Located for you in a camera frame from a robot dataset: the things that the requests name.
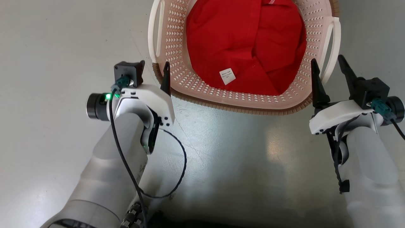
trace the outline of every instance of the white basket handle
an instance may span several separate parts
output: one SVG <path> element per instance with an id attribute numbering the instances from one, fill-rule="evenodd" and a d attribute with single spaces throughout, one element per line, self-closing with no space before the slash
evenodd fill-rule
<path id="1" fill-rule="evenodd" d="M 155 21 L 156 15 L 158 14 L 158 8 L 160 6 L 160 16 L 159 16 L 159 28 L 158 28 L 158 43 L 154 44 L 155 37 Z M 148 26 L 148 46 L 149 46 L 149 55 L 151 56 L 152 62 L 156 63 L 158 55 L 160 53 L 162 45 L 162 31 L 163 31 L 163 15 L 164 15 L 164 0 L 155 0 L 152 5 L 152 10 L 149 17 L 149 26 Z"/>
<path id="2" fill-rule="evenodd" d="M 335 68 L 336 62 L 337 62 L 337 57 L 339 55 L 339 50 L 340 50 L 340 40 L 341 40 L 341 27 L 340 27 L 340 22 L 338 17 L 332 17 L 332 20 L 329 24 L 328 27 L 328 32 L 326 34 L 326 40 L 323 48 L 323 53 L 322 53 L 322 60 L 321 60 L 321 65 L 320 67 L 323 67 L 324 64 L 324 58 L 326 56 L 326 52 L 328 51 L 328 46 L 329 46 L 329 41 L 330 37 L 333 31 L 333 41 L 332 41 L 332 49 L 330 51 L 330 56 L 328 60 L 328 64 L 326 65 L 324 74 L 321 77 L 322 84 L 326 84 L 326 82 L 329 80 L 330 75 L 333 72 L 333 69 Z"/>

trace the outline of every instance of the basket rim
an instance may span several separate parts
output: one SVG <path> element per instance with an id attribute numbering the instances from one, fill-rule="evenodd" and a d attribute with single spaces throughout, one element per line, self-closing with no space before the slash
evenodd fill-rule
<path id="1" fill-rule="evenodd" d="M 160 66 L 158 63 L 152 63 L 152 66 L 153 66 L 153 71 L 155 72 L 155 75 L 156 75 L 156 79 L 161 84 L 163 81 L 163 75 L 162 75 L 162 72 L 160 71 Z M 197 97 L 192 97 L 192 96 L 183 94 L 181 92 L 178 92 L 177 90 L 175 90 L 173 88 L 171 88 L 171 94 L 181 100 L 192 102 L 192 103 L 202 105 L 202 106 L 207 106 L 210 108 L 216 108 L 216 109 L 232 111 L 232 112 L 239 112 L 239 113 L 246 113 L 246 114 L 268 115 L 268 116 L 286 116 L 286 115 L 294 114 L 298 111 L 303 110 L 304 108 L 306 108 L 307 106 L 309 106 L 312 103 L 312 93 L 298 105 L 293 106 L 291 108 L 279 109 L 279 110 L 262 109 L 262 108 L 246 108 L 246 107 L 235 106 L 235 105 L 226 105 L 226 104 L 222 104 L 222 103 L 204 100 L 204 99 L 197 98 Z"/>

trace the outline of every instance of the cable connector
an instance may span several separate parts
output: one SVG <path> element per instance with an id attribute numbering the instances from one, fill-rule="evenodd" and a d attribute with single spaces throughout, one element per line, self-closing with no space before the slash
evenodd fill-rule
<path id="1" fill-rule="evenodd" d="M 392 112 L 392 109 L 388 107 L 388 105 L 386 105 L 380 98 L 375 98 L 372 100 L 371 108 L 380 114 L 386 122 L 396 119 L 396 115 Z"/>
<path id="2" fill-rule="evenodd" d="M 131 79 L 128 76 L 122 76 L 117 81 L 115 81 L 114 85 L 111 86 L 111 91 L 116 90 L 116 93 L 121 94 L 121 90 L 125 87 L 128 87 L 130 83 Z"/>

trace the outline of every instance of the black cable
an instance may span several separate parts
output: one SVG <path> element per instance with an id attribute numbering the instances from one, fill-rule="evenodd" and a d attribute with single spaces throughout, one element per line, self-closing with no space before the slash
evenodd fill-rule
<path id="1" fill-rule="evenodd" d="M 358 116 L 355 117 L 355 118 L 353 118 L 353 119 L 351 119 L 351 120 L 349 120 L 349 121 L 347 121 L 347 122 L 343 125 L 343 127 L 342 127 L 342 129 L 341 129 L 341 132 L 339 133 L 338 138 L 337 138 L 337 141 L 336 141 L 336 147 L 335 147 L 335 154 L 334 154 L 333 164 L 334 164 L 334 166 L 335 166 L 335 173 L 336 173 L 336 176 L 337 176 L 337 180 L 339 181 L 339 187 L 340 187 L 340 188 L 342 187 L 342 179 L 340 178 L 340 173 L 339 173 L 339 161 L 338 161 L 338 160 L 339 160 L 339 146 L 340 146 L 340 143 L 342 142 L 343 134 L 345 133 L 346 128 L 348 127 L 348 125 L 349 125 L 351 122 L 355 121 L 357 118 L 358 118 Z"/>
<path id="2" fill-rule="evenodd" d="M 124 157 L 124 154 L 123 154 L 123 152 L 122 152 L 121 146 L 120 146 L 119 141 L 118 141 L 117 131 L 116 131 L 116 129 L 115 129 L 115 123 L 114 123 L 113 102 L 112 102 L 112 101 L 113 101 L 113 97 L 114 97 L 114 95 L 115 95 L 116 92 L 117 92 L 116 89 L 114 89 L 114 90 L 112 91 L 112 93 L 111 93 L 111 100 L 110 100 L 110 102 L 109 102 L 109 112 L 110 112 L 111 128 L 112 128 L 112 131 L 113 131 L 114 140 L 115 140 L 115 144 L 117 145 L 117 149 L 118 149 L 119 155 L 121 156 L 121 159 L 122 159 L 122 161 L 123 161 L 123 163 L 124 163 L 124 166 L 125 166 L 125 168 L 126 168 L 128 174 L 129 174 L 129 176 L 131 177 L 132 182 L 134 183 L 136 192 L 138 193 L 139 201 L 140 201 L 140 204 L 141 204 L 141 209 L 142 209 L 142 212 L 143 212 L 144 227 L 147 228 L 147 215 L 146 215 L 147 212 L 146 212 L 145 203 L 144 203 L 143 198 L 142 198 L 142 194 L 145 195 L 145 196 L 147 196 L 147 197 L 149 197 L 149 198 L 153 198 L 153 199 L 161 199 L 161 198 L 165 198 L 165 197 L 171 196 L 171 195 L 177 190 L 177 188 L 178 188 L 179 185 L 181 184 L 181 181 L 183 180 L 183 177 L 184 177 L 184 174 L 185 174 L 185 170 L 186 170 L 186 167 L 187 167 L 187 154 L 186 154 L 186 152 L 185 152 L 184 146 L 183 146 L 183 144 L 181 143 L 181 141 L 180 141 L 176 136 L 174 136 L 172 133 L 170 133 L 170 132 L 168 132 L 168 131 L 166 131 L 166 130 L 163 130 L 164 132 L 166 132 L 166 133 L 168 133 L 169 135 L 171 135 L 171 136 L 180 144 L 181 149 L 183 150 L 183 154 L 184 154 L 184 167 L 183 167 L 183 171 L 182 171 L 182 173 L 181 173 L 180 179 L 179 179 L 179 181 L 177 182 L 176 186 L 175 186 L 175 187 L 173 188 L 173 190 L 171 190 L 168 194 L 163 195 L 163 196 L 151 196 L 151 195 L 145 193 L 145 192 L 138 186 L 138 184 L 136 183 L 136 180 L 135 180 L 135 178 L 134 178 L 134 175 L 132 174 L 132 171 L 131 171 L 131 169 L 129 168 L 129 165 L 128 165 L 128 163 L 127 163 L 125 157 Z"/>
<path id="3" fill-rule="evenodd" d="M 404 133 L 401 131 L 401 128 L 399 128 L 398 124 L 395 122 L 394 119 L 391 119 L 391 123 L 394 125 L 394 127 L 398 131 L 399 135 L 405 140 Z"/>
<path id="4" fill-rule="evenodd" d="M 129 176 L 131 177 L 132 182 L 133 182 L 134 185 L 135 185 L 136 192 L 138 193 L 139 202 L 141 203 L 141 209 L 142 209 L 142 214 L 143 214 L 143 224 L 144 224 L 144 228 L 147 228 L 147 227 L 148 227 L 148 221 L 147 221 L 147 215 L 146 215 L 147 212 L 146 212 L 145 203 L 144 203 L 143 198 L 142 198 L 141 189 L 140 189 L 140 187 L 138 186 L 138 183 L 136 182 L 135 177 L 134 177 L 134 175 L 132 174 L 131 169 L 129 168 L 128 163 L 127 163 L 126 160 L 125 160 L 125 157 L 124 157 L 124 154 L 123 154 L 123 152 L 122 152 L 121 146 L 119 145 L 118 136 L 117 136 L 117 131 L 116 131 L 116 129 L 115 129 L 114 116 L 113 116 L 113 97 L 114 97 L 116 91 L 117 91 L 116 89 L 114 89 L 114 90 L 112 91 L 112 93 L 111 93 L 111 99 L 110 99 L 110 102 L 109 102 L 111 128 L 112 128 L 112 131 L 113 131 L 113 135 L 114 135 L 114 139 L 115 139 L 115 144 L 117 145 L 118 153 L 119 153 L 119 155 L 121 156 L 122 162 L 124 163 L 124 166 L 125 166 L 125 168 L 127 169 L 127 172 L 128 172 L 128 174 L 129 174 Z"/>
<path id="5" fill-rule="evenodd" d="M 170 193 L 168 193 L 168 194 L 166 194 L 166 195 L 164 195 L 164 196 L 151 196 L 151 195 L 145 193 L 145 192 L 141 189 L 142 194 L 144 194 L 145 196 L 147 196 L 147 197 L 149 197 L 149 198 L 153 198 L 153 199 L 161 199 L 161 198 L 165 198 L 165 197 L 171 196 L 171 195 L 173 194 L 173 192 L 176 191 L 176 189 L 179 187 L 181 181 L 183 180 L 183 177 L 184 177 L 184 174 L 185 174 L 185 169 L 186 169 L 186 166 L 187 166 L 187 154 L 185 153 L 185 149 L 184 149 L 184 146 L 183 146 L 183 144 L 181 143 L 181 141 L 180 141 L 176 136 L 174 136 L 172 133 L 170 133 L 170 132 L 168 132 L 168 131 L 166 131 L 166 130 L 163 130 L 163 131 L 166 132 L 166 133 L 168 133 L 169 135 L 171 135 L 175 140 L 177 140 L 177 142 L 180 144 L 181 148 L 183 149 L 183 153 L 184 153 L 184 167 L 183 167 L 183 172 L 181 173 L 181 176 L 180 176 L 179 181 L 177 182 L 176 186 L 173 188 L 173 190 L 172 190 Z"/>

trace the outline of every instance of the cylindrical motor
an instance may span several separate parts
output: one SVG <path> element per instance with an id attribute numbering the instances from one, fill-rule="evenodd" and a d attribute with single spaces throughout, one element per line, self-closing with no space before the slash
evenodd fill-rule
<path id="1" fill-rule="evenodd" d="M 386 105 L 391 108 L 392 112 L 396 115 L 395 122 L 400 123 L 403 121 L 405 116 L 404 103 L 398 97 L 388 97 Z M 387 126 L 392 124 L 390 121 L 384 121 L 381 126 Z"/>
<path id="2" fill-rule="evenodd" d="M 111 99 L 111 93 L 92 93 L 87 99 L 87 116 L 91 119 L 109 121 L 107 114 L 109 99 Z"/>

